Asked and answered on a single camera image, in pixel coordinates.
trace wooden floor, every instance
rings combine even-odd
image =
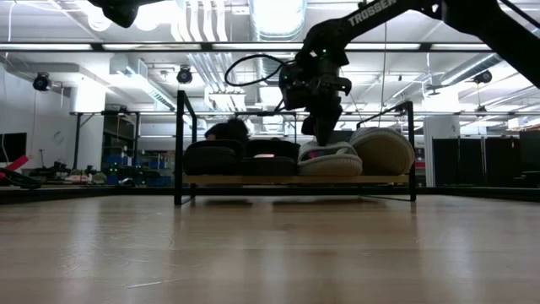
[[[0,302],[540,303],[540,204],[421,196],[0,206]]]

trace ceiling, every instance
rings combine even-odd
[[[536,20],[540,20],[540,1],[512,1],[527,14]],[[104,31],[95,31],[89,27],[89,17],[87,11],[80,10],[78,1],[18,1],[13,6],[11,14],[11,24],[9,23],[9,11],[12,1],[0,1],[0,40],[8,40],[9,27],[11,27],[12,42],[139,42],[139,41],[175,41],[171,34],[171,22],[175,22],[179,17],[174,14],[174,10],[168,9],[174,5],[172,1],[164,1],[155,4],[150,12],[158,14],[160,24],[155,30],[144,31],[132,26],[130,29],[123,29],[115,24]],[[186,20],[191,21],[191,3],[199,5],[200,32],[203,35],[203,2],[195,1],[187,3]],[[251,34],[251,21],[249,6],[243,0],[224,0],[224,27],[227,38],[230,41],[253,41]],[[213,11],[216,2],[212,1]],[[308,0],[305,23],[297,41],[303,40],[307,30],[314,24],[327,19],[342,17],[356,8],[355,1],[348,0]],[[276,5],[275,12],[269,12],[278,18],[280,7]],[[527,22],[511,11],[507,13],[522,24]],[[213,24],[213,32],[217,35],[217,26]],[[386,25],[379,26],[354,41],[357,42],[437,42],[437,43],[463,43],[480,42],[476,37],[465,35],[453,30],[444,23],[430,19],[417,12],[407,12],[389,21]],[[271,55],[283,55],[283,53],[272,53]],[[247,53],[233,52],[233,60],[239,59]],[[351,79],[353,90],[350,96],[343,96],[342,104],[345,111],[355,111],[358,107],[361,111],[379,111],[381,103],[391,106],[399,99],[392,97],[400,90],[409,86],[418,77],[431,73],[441,75],[463,64],[467,60],[476,57],[475,53],[444,52],[444,53],[421,53],[408,52],[351,52],[348,54],[350,64],[343,67],[342,74]],[[122,103],[133,110],[152,111],[154,101],[140,88],[118,82],[117,75],[110,73],[110,60],[113,54],[110,53],[10,53],[13,62],[36,62],[36,63],[75,63],[86,68],[104,81],[109,83],[110,88],[107,93],[108,103]],[[198,111],[216,110],[204,102],[208,99],[208,92],[198,71],[192,68],[193,81],[190,84],[178,84],[176,73],[181,65],[192,65],[189,54],[175,52],[131,52],[127,54],[130,60],[142,60],[148,67],[148,79],[153,85],[163,91],[166,95],[175,99],[177,90],[185,90],[187,95],[195,103],[194,107]],[[213,64],[218,67],[218,62],[211,57]],[[223,77],[223,71],[218,67],[219,74]],[[249,81],[257,77],[257,63],[246,62],[241,64],[236,70],[239,81]],[[507,95],[512,95],[518,90],[531,86],[515,69],[507,63],[502,62],[490,69],[494,75],[494,80],[490,84],[476,84],[461,82],[449,89],[442,89],[442,95],[455,96],[459,110],[473,111],[478,107],[478,103],[496,100]],[[255,105],[266,107],[275,106],[279,102],[280,94],[277,88],[265,88],[268,92],[266,98],[256,86],[245,88],[245,106],[256,109]],[[428,110],[431,99],[436,96],[429,96],[429,91],[417,90],[408,94],[408,98],[415,102],[416,111]],[[499,106],[490,109],[492,111],[510,111],[525,105],[540,105],[540,92],[530,90],[529,94],[523,95],[510,102],[501,103]]]

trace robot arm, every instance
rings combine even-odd
[[[279,87],[285,108],[305,107],[310,113],[302,133],[315,135],[320,145],[327,143],[343,111],[338,92],[348,94],[352,86],[338,77],[339,68],[348,64],[347,44],[410,9],[475,35],[540,87],[540,40],[503,12],[497,0],[376,0],[313,26],[295,62],[282,68]]]

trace red object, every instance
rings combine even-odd
[[[20,167],[24,166],[24,164],[26,164],[28,162],[28,160],[29,160],[28,157],[21,156],[16,161],[14,161],[11,164],[9,164],[8,166],[6,166],[4,169],[10,170],[10,171],[15,171],[15,170],[19,169]]]

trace wooden shelf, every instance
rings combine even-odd
[[[184,183],[408,183],[408,176],[184,176]]]

